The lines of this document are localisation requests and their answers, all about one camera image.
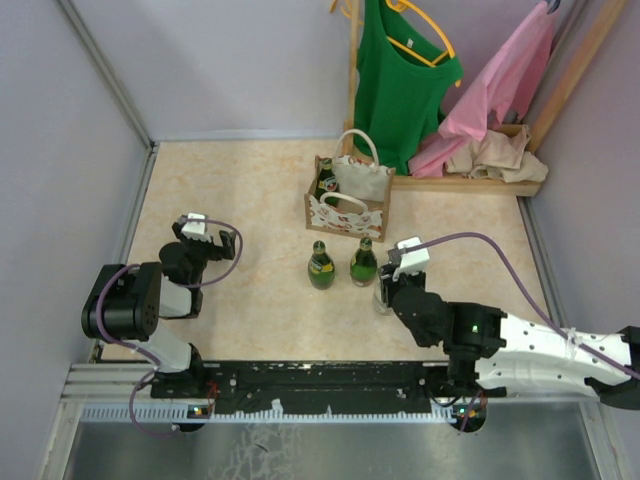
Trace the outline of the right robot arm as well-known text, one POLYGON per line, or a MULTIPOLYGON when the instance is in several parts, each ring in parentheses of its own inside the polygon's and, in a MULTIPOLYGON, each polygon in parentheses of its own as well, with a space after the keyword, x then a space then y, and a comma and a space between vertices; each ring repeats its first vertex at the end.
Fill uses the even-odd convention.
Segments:
POLYGON ((636 327, 606 335, 554 330, 496 307, 447 302, 426 291, 425 273, 392 264, 380 268, 378 282, 379 301, 415 343, 447 356, 447 384, 458 395, 573 392, 621 410, 639 408, 636 327))

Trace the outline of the dark green bottle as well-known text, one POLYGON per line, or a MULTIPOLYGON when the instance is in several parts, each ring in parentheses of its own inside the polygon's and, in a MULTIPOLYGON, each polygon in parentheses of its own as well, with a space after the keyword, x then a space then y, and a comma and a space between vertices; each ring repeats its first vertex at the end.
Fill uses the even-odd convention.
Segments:
POLYGON ((320 198, 324 193, 339 191, 337 177, 333 172, 333 159, 323 158, 319 163, 320 172, 317 179, 315 196, 320 198))

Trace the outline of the green bottle red label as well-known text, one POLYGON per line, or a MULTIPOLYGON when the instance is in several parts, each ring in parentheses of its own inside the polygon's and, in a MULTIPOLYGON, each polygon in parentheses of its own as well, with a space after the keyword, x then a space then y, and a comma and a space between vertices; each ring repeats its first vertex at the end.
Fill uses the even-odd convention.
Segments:
POLYGON ((363 237, 351 259, 350 277, 356 286, 366 287, 376 277, 378 262, 372 247, 372 240, 369 237, 363 237))

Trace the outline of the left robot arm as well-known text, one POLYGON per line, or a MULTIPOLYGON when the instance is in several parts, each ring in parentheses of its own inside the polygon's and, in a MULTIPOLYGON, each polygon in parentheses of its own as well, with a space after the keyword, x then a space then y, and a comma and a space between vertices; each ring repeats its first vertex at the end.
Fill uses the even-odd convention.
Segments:
POLYGON ((81 313, 86 337, 130 349, 148 360, 154 398, 197 398, 216 391, 198 349, 162 322, 190 320, 202 310, 206 286, 235 269, 244 242, 238 229, 190 213, 175 221, 176 240, 159 259, 102 267, 81 313))

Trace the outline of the green bottle yellow label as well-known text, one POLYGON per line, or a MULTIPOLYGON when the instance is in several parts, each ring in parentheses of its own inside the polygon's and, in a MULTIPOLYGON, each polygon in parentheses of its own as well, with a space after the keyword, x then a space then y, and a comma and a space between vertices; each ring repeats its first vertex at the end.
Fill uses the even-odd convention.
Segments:
POLYGON ((313 287, 319 290, 330 288, 335 280, 335 264, 326 251, 326 245, 321 240, 313 244, 313 253, 309 259, 307 272, 313 287))

